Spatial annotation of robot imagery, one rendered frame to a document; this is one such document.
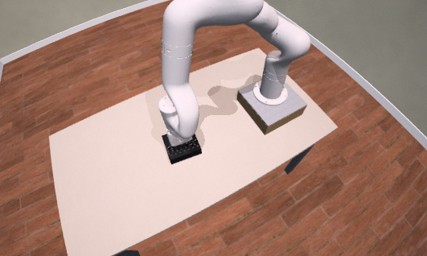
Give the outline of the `black lighting desk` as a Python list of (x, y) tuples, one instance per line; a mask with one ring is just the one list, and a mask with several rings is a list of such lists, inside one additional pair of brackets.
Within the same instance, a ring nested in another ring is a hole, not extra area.
[(192, 136), (191, 141), (186, 142), (186, 146), (183, 149), (179, 147), (179, 145), (175, 147), (171, 146), (167, 134), (162, 135), (162, 140), (171, 164), (202, 154), (201, 147), (195, 134)]

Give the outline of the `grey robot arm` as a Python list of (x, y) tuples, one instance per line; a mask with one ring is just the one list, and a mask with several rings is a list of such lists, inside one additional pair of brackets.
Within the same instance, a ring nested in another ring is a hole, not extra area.
[(253, 88), (255, 98), (265, 105), (286, 100), (283, 85), (289, 66), (310, 49), (310, 37), (302, 29), (277, 15), (264, 0), (174, 0), (162, 21), (162, 85), (168, 95), (158, 103), (170, 134), (190, 138), (199, 123), (199, 104), (189, 82), (195, 32), (200, 27), (240, 24), (280, 50), (266, 56), (262, 81)]

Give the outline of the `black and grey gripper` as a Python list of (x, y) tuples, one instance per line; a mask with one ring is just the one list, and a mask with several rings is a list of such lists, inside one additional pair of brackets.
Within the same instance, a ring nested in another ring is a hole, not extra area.
[(175, 146), (179, 145), (180, 147), (182, 147), (182, 149), (185, 148), (186, 142), (189, 142), (189, 141), (192, 140), (192, 137), (187, 138), (187, 139), (181, 138), (178, 135), (170, 134), (169, 131), (167, 131), (167, 136), (168, 136), (168, 139), (169, 139), (169, 142), (170, 142), (171, 146), (175, 147)]

